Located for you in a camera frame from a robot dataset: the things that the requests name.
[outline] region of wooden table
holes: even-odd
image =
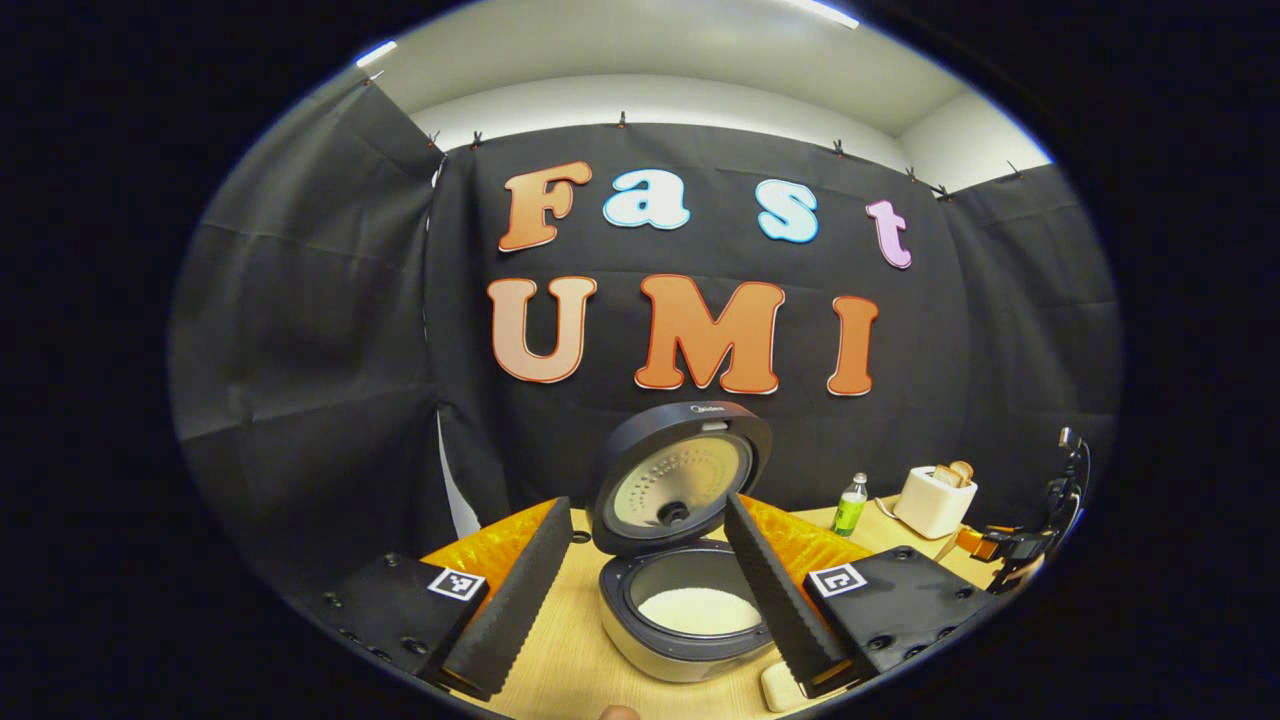
[[[897,497],[882,498],[892,511]],[[586,530],[586,515],[572,510],[575,530]],[[835,507],[795,512],[829,527]],[[708,536],[724,539],[723,528]],[[947,538],[928,541],[868,502],[850,538],[872,552],[909,544],[933,557]],[[644,720],[776,719],[764,703],[760,673],[782,660],[774,647],[753,662],[695,684],[664,683],[632,666],[613,647],[600,625],[599,574],[609,556],[594,543],[570,544],[552,589],[538,614],[503,691],[489,702],[461,700],[518,720],[596,720],[609,705],[626,705]],[[970,583],[991,584],[997,562],[972,560],[954,550],[942,565]],[[815,705],[826,698],[810,701]]]

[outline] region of rice cooker lid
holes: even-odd
[[[675,547],[724,521],[759,479],[773,433],[735,402],[673,402],[618,425],[593,464],[591,538],[609,555]]]

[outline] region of green liquid bottle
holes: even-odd
[[[854,475],[854,482],[840,493],[840,505],[836,506],[836,520],[831,524],[831,532],[841,537],[849,537],[858,525],[858,519],[863,516],[863,506],[867,505],[867,473]]]

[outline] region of black fabric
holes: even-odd
[[[593,178],[573,187],[564,219],[549,219],[548,245],[499,252],[507,231],[508,178],[586,161]],[[613,178],[655,168],[678,174],[681,228],[620,228],[603,217]],[[756,224],[755,186],[777,178],[818,199],[818,236],[773,241]],[[906,219],[906,270],[881,256],[865,206],[890,200]],[[677,391],[637,387],[648,355],[650,302],[640,282],[654,273],[690,275],[717,315],[745,281],[781,286],[786,302],[774,329],[773,395],[732,395],[718,379],[698,389],[685,370]],[[426,256],[426,327],[433,368],[451,415],[444,425],[449,466],[481,521],[512,507],[568,495],[582,506],[594,492],[589,464],[630,415],[685,400],[730,400],[767,419],[773,457],[754,495],[786,509],[832,505],[856,471],[876,495],[897,492],[920,462],[952,459],[966,404],[969,327],[961,273],[932,193],[901,173],[829,150],[742,131],[695,126],[571,127],[483,142],[449,152],[433,200]],[[588,300],[585,351],[577,372],[554,384],[508,375],[492,341],[489,282],[529,278],[527,345],[550,352],[561,275],[598,282]],[[838,318],[832,301],[859,296],[879,307],[872,325],[872,391],[836,397],[826,382],[836,366]],[[684,369],[684,360],[677,366]]]
[[[969,299],[973,357],[959,454],[978,471],[966,521],[1036,523],[1062,470],[1057,433],[1106,468],[1121,395],[1121,318],[1101,240],[1056,165],[940,204]]]
[[[179,439],[205,497],[285,593],[456,539],[421,328],[442,154],[364,76],[301,101],[228,177],[182,270]]]

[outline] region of white rice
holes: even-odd
[[[663,628],[691,635],[739,633],[760,624],[760,612],[733,593],[676,588],[640,603],[640,614]]]

